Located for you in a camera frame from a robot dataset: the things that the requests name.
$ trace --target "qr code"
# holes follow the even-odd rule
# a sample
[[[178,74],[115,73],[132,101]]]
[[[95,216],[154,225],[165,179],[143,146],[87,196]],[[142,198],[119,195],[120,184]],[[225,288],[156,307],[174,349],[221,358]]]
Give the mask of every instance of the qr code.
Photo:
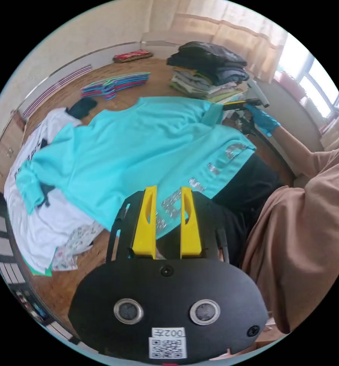
[[[149,338],[149,358],[187,358],[186,338]]]

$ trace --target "white curtain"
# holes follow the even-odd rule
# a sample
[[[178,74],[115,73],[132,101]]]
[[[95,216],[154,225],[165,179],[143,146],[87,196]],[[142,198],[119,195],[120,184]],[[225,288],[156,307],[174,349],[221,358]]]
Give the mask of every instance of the white curtain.
[[[167,5],[161,7],[166,22],[154,21],[160,17],[159,4]],[[244,57],[247,70],[266,82],[274,77],[287,39],[270,19],[227,0],[153,0],[151,19],[144,37],[157,34],[177,45],[194,40],[222,45]]]

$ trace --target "white t-shirt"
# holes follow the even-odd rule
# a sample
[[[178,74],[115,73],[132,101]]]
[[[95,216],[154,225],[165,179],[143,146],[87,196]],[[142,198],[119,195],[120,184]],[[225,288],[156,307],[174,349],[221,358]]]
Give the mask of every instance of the white t-shirt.
[[[43,204],[31,215],[16,186],[16,175],[22,163],[40,150],[43,139],[50,144],[67,124],[74,127],[82,122],[66,113],[65,108],[54,109],[37,126],[22,146],[4,185],[4,198],[17,246],[27,263],[36,271],[45,273],[57,247],[67,243],[72,232],[94,220],[68,202],[57,188],[47,195],[49,206]]]

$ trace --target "person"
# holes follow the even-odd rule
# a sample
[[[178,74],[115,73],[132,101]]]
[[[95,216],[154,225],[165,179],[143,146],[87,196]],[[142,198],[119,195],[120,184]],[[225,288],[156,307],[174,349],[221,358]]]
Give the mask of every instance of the person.
[[[311,179],[304,188],[290,188],[253,154],[211,205],[226,230],[230,264],[254,280],[277,328],[288,334],[339,275],[339,149],[311,152],[273,117],[246,108],[246,117]],[[178,230],[157,241],[166,258],[177,255],[168,248]]]

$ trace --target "label sticker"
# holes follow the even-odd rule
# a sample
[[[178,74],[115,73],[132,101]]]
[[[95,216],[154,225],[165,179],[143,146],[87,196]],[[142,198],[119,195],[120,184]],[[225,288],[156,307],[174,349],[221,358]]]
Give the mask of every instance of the label sticker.
[[[152,328],[149,358],[187,358],[185,328]]]

